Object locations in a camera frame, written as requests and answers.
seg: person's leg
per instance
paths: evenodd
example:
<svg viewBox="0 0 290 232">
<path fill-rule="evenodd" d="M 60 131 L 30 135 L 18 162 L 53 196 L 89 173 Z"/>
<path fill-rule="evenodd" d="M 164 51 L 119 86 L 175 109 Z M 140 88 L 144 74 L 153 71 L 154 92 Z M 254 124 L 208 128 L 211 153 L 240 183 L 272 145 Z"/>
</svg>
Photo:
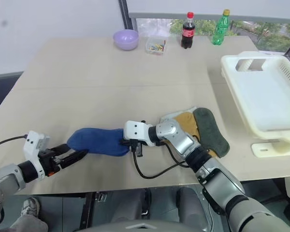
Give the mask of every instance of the person's leg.
<svg viewBox="0 0 290 232">
<path fill-rule="evenodd" d="M 37 199 L 26 199 L 20 217 L 10 228 L 15 232 L 47 232 L 47 224 L 38 218 L 39 211 L 40 204 Z"/>
<path fill-rule="evenodd" d="M 121 199 L 111 222 L 141 219 L 145 197 L 145 189 L 136 189 L 130 191 L 130 193 Z"/>
<path fill-rule="evenodd" d="M 196 229 L 207 231 L 208 222 L 202 204 L 193 189 L 182 187 L 176 194 L 179 222 Z"/>
</svg>

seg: floor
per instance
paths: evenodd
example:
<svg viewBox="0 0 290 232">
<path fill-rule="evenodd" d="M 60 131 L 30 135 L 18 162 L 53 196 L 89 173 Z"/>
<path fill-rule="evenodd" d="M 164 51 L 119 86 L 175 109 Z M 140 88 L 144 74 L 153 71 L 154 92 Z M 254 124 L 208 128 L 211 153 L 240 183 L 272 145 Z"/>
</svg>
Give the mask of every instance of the floor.
<svg viewBox="0 0 290 232">
<path fill-rule="evenodd" d="M 251 181 L 243 185 L 247 195 L 254 197 L 258 201 L 264 201 L 280 194 L 279 189 L 272 180 Z M 189 185 L 188 187 L 194 189 L 197 193 L 206 212 L 209 225 L 211 225 L 208 202 L 202 195 L 202 187 L 200 185 Z M 178 186 L 151 188 L 151 219 L 179 221 L 178 210 L 175 205 L 175 196 L 178 188 Z M 129 190 L 108 192 L 105 202 L 96 202 L 92 224 L 97 226 L 110 222 L 116 204 L 118 204 L 119 199 L 127 194 L 128 191 Z M 8 198 L 5 203 L 5 218 L 0 224 L 0 229 L 11 226 L 19 217 L 22 202 L 27 197 L 28 196 L 14 195 Z M 73 232 L 79 228 L 84 204 L 83 198 L 53 196 L 35 197 L 38 198 L 41 203 L 40 218 L 48 224 L 49 232 Z M 286 201 L 278 201 L 267 204 L 266 207 L 277 217 L 283 219 L 290 225 L 290 222 L 283 214 L 286 205 Z M 220 217 L 214 213 L 212 209 L 211 213 L 214 221 L 214 232 L 228 232 L 228 224 L 225 217 Z"/>
</svg>

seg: beige table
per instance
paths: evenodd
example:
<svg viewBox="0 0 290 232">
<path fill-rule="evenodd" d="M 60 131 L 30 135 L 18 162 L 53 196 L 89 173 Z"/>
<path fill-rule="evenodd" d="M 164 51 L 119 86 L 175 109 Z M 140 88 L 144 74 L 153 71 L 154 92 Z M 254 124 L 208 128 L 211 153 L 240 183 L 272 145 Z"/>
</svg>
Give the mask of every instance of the beige table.
<svg viewBox="0 0 290 232">
<path fill-rule="evenodd" d="M 220 74 L 222 55 L 256 50 L 248 37 L 227 37 L 222 46 L 196 37 L 191 49 L 170 39 L 164 56 L 137 49 L 120 51 L 111 38 L 53 39 L 29 64 L 0 106 L 0 141 L 29 130 L 64 143 L 77 129 L 122 128 L 127 120 L 156 124 L 165 114 L 193 106 L 209 108 L 231 149 L 220 161 L 240 180 L 290 176 L 290 156 L 259 159 L 257 142 L 246 132 L 228 86 Z M 0 167 L 24 161 L 22 140 L 0 146 Z M 139 158 L 147 175 L 173 165 L 164 147 L 144 147 Z M 71 193 L 197 183 L 193 172 L 176 167 L 163 176 L 142 179 L 131 154 L 89 154 L 82 161 L 21 193 Z"/>
</svg>

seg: green bottle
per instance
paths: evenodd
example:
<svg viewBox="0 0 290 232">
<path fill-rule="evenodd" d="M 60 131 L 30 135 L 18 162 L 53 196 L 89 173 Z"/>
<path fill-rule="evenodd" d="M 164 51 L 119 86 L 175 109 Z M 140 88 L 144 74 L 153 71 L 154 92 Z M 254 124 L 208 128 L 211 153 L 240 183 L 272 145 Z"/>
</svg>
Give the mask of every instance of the green bottle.
<svg viewBox="0 0 290 232">
<path fill-rule="evenodd" d="M 220 20 L 218 21 L 216 28 L 215 28 L 215 32 L 214 32 L 214 36 L 213 36 L 213 40 L 212 43 L 214 45 L 221 45 L 224 39 L 224 35 L 227 33 L 227 30 L 229 28 L 229 15 L 230 15 L 230 10 L 229 9 L 225 9 L 223 11 L 223 15 L 220 18 Z"/>
</svg>

